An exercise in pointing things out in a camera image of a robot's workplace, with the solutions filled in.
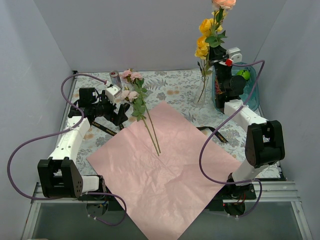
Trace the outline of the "yellow flower stem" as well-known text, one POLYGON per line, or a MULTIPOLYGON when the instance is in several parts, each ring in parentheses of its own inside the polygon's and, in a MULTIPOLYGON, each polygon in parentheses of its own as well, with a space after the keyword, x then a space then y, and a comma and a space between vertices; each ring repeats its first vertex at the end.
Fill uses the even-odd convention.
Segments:
POLYGON ((210 45, 206 42, 206 38, 210 35, 210 19, 212 18, 204 19, 199 26, 199 31, 202 34, 202 36, 197 39, 196 50, 194 54, 195 57, 199 58, 197 64, 201 72, 201 77, 208 76, 208 78, 213 72, 209 65, 210 45))

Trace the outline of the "orange-pink flower stem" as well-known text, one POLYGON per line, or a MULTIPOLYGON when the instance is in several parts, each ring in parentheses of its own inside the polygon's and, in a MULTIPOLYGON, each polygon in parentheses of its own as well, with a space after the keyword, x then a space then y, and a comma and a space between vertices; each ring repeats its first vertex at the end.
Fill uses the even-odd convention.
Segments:
POLYGON ((223 22, 226 18, 228 11, 232 10, 236 5, 236 0, 212 0, 213 18, 210 21, 209 36, 206 38, 206 42, 211 48, 216 48, 224 43, 224 39, 227 38, 226 31, 223 30, 223 22))

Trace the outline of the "black ribbon gold lettering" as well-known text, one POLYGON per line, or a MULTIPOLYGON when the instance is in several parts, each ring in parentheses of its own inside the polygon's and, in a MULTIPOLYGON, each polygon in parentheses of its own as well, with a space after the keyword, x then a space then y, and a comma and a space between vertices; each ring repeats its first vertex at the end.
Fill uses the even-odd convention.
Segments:
MULTIPOLYGON (((115 131, 113 131, 113 130, 111 130, 111 129, 109 129, 109 128, 107 128, 107 127, 105 127, 105 126, 103 126, 103 125, 101 125, 101 124, 99 124, 99 123, 97 123, 95 121, 92 121, 91 125, 96 127, 96 128, 98 128, 99 130, 111 135, 111 136, 115 136, 117 134, 115 131)), ((214 127, 210 127, 210 126, 199 126, 199 127, 197 127, 197 129, 199 131, 204 131, 206 129, 209 129, 212 133, 216 130, 214 127)), ((228 140, 221 133, 219 133, 218 131, 214 135, 218 138, 218 140, 220 142, 228 143, 228 140)))

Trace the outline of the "pink and purple wrapping paper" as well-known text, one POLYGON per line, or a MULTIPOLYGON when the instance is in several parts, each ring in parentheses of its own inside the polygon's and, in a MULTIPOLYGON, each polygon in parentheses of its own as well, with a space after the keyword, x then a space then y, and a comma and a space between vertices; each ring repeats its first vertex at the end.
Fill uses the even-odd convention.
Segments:
POLYGON ((150 240, 176 240, 204 210, 240 162, 177 110, 150 111, 160 153, 143 121, 133 122, 88 157, 107 188, 150 240))

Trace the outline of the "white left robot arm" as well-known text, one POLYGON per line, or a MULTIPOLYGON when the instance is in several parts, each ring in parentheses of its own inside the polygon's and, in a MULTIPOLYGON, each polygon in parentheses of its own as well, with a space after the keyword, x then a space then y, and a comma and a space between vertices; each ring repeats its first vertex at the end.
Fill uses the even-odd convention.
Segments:
POLYGON ((107 189, 101 175, 82 176, 76 166, 76 159, 83 139, 95 119, 105 118, 115 126, 128 120, 129 104, 116 105, 116 98, 122 90, 111 85, 101 93, 94 87, 79 89, 79 99, 72 103, 66 132, 63 133, 55 150, 47 159, 37 165, 42 193, 46 198, 80 198, 89 194, 95 200, 106 196, 107 189))

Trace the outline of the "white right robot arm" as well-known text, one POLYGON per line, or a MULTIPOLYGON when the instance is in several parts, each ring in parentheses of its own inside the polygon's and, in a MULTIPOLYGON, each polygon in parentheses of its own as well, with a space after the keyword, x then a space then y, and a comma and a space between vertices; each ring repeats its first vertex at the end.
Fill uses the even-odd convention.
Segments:
POLYGON ((228 176, 227 184, 218 192, 220 198, 237 199, 252 195, 252 180, 268 166, 285 157, 282 125, 257 115, 241 96, 255 91, 257 77, 249 66, 242 63, 241 50, 237 47, 224 49, 217 46, 209 49, 209 63, 213 67, 212 99, 214 106, 231 117, 246 131, 245 160, 228 176))

